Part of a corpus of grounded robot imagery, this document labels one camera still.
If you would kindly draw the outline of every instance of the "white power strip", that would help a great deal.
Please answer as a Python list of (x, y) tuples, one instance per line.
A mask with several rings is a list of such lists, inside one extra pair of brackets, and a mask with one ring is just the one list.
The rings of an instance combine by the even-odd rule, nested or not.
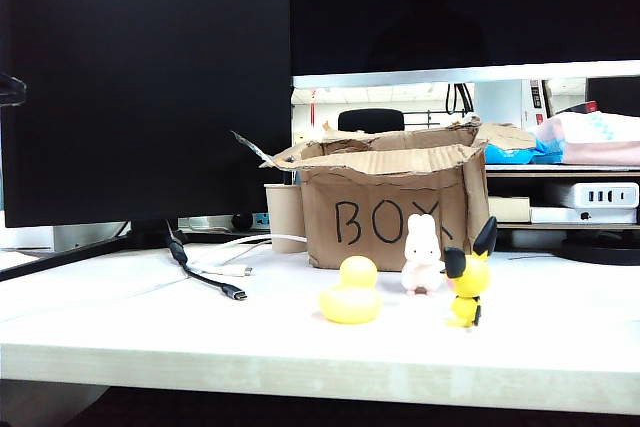
[(634, 209), (638, 207), (638, 184), (634, 182), (547, 183), (545, 200), (573, 209)]

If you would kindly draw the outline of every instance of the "shelf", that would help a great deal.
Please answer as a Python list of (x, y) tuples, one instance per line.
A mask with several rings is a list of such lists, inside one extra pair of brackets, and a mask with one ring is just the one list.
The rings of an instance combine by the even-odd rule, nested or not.
[(526, 224), (498, 222), (499, 229), (531, 230), (640, 230), (637, 224)]
[(564, 164), (487, 164), (488, 178), (523, 177), (640, 177), (640, 166)]

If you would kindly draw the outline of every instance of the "monitor stand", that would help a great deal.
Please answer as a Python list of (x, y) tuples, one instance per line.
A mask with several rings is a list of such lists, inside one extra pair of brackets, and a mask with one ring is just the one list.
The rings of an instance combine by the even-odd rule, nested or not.
[(640, 265), (640, 240), (630, 230), (576, 231), (567, 235), (556, 254), (592, 264)]
[[(189, 233), (178, 230), (178, 221), (170, 221), (174, 235), (183, 243), (220, 243), (237, 239), (244, 234), (229, 233)], [(167, 247), (167, 223), (165, 220), (134, 220), (126, 235), (103, 240), (93, 244), (56, 253), (50, 257), (17, 265), (0, 272), (0, 282), (24, 275), (35, 274), (43, 270), (91, 259), (101, 255), (113, 254), (123, 250), (162, 249)]]

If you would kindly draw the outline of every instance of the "computer monitor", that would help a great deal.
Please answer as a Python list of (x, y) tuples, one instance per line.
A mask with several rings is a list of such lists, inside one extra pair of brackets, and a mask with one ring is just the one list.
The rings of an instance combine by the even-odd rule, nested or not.
[(585, 98), (601, 112), (640, 117), (640, 77), (587, 79)]
[(640, 74), (637, 0), (292, 0), (301, 88)]
[(0, 0), (0, 16), (28, 86), (1, 111), (7, 226), (266, 211), (282, 174), (231, 130), (291, 144), (289, 0)]

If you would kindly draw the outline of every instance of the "yellow toy figure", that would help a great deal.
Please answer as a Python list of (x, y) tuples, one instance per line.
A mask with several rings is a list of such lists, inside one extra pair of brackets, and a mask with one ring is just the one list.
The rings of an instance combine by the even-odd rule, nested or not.
[(450, 285), (457, 294), (451, 310), (456, 315), (449, 325), (471, 327), (480, 321), (480, 293), (489, 284), (489, 266), (487, 258), (493, 253), (498, 235), (495, 217), (489, 217), (487, 223), (473, 244), (471, 255), (456, 247), (447, 247), (444, 252), (444, 271), (450, 279)]
[(340, 264), (340, 283), (320, 293), (320, 311), (341, 324), (375, 319), (382, 303), (375, 290), (377, 278), (378, 269), (371, 259), (360, 255), (346, 258)]

